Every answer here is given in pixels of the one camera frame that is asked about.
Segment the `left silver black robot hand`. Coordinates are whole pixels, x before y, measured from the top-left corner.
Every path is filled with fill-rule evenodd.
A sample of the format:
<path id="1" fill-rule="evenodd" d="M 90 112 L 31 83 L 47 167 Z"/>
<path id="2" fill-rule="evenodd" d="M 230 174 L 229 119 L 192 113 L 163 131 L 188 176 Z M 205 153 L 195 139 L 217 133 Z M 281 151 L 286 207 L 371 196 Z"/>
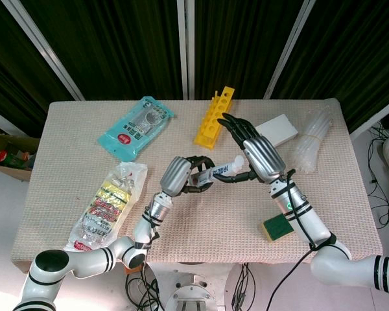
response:
<path id="1" fill-rule="evenodd" d="M 199 172 L 203 171 L 203 166 L 206 169 L 215 167 L 214 162 L 206 156 L 191 156 L 180 157 L 176 156 L 167 167 L 162 179 L 160 187 L 162 191 L 171 198 L 179 196 L 181 193 L 201 193 L 206 191 L 213 182 L 206 183 L 202 186 L 188 185 L 188 179 L 194 168 Z"/>

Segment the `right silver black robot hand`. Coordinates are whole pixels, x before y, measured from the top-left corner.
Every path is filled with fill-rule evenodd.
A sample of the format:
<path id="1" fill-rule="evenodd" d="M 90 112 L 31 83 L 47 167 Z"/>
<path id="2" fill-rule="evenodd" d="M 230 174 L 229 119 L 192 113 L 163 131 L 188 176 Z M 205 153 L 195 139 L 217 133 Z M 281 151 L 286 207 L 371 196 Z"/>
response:
<path id="1" fill-rule="evenodd" d="M 247 120 L 223 113 L 218 123 L 224 126 L 246 156 L 250 170 L 235 176 L 215 174 L 224 183 L 238 183 L 257 179 L 271 183 L 284 174 L 286 165 L 271 142 Z"/>

